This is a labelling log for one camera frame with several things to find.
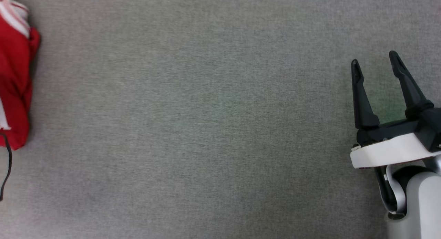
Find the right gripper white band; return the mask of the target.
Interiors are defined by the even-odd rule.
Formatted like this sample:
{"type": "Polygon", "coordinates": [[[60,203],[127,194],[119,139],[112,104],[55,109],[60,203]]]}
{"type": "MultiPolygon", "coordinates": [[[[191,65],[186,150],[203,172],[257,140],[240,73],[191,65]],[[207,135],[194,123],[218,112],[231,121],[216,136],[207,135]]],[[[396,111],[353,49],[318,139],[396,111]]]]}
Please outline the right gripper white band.
{"type": "Polygon", "coordinates": [[[393,74],[399,79],[407,119],[381,124],[364,88],[358,60],[351,62],[354,120],[359,148],[350,156],[354,168],[414,162],[441,155],[441,108],[425,97],[395,51],[389,52],[393,74]]]}

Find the red basketball jersey white sleeves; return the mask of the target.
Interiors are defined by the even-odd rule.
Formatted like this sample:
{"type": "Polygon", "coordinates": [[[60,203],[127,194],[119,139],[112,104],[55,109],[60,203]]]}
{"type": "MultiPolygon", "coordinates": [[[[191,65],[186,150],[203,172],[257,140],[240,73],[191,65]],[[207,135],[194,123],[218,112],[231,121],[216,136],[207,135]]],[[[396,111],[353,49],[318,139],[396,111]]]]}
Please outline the red basketball jersey white sleeves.
{"type": "Polygon", "coordinates": [[[0,0],[0,147],[6,146],[5,135],[12,150],[25,145],[30,130],[31,63],[40,34],[28,16],[25,5],[0,0]]]}

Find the grey fabric sofa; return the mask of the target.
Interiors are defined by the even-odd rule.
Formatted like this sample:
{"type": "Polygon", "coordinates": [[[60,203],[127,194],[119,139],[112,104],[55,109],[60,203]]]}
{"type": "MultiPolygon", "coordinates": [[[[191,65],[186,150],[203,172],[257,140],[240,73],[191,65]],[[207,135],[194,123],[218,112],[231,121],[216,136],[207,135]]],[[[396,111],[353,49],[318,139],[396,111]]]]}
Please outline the grey fabric sofa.
{"type": "Polygon", "coordinates": [[[441,0],[17,0],[41,34],[0,239],[387,239],[354,169],[398,52],[441,107],[441,0]]]}

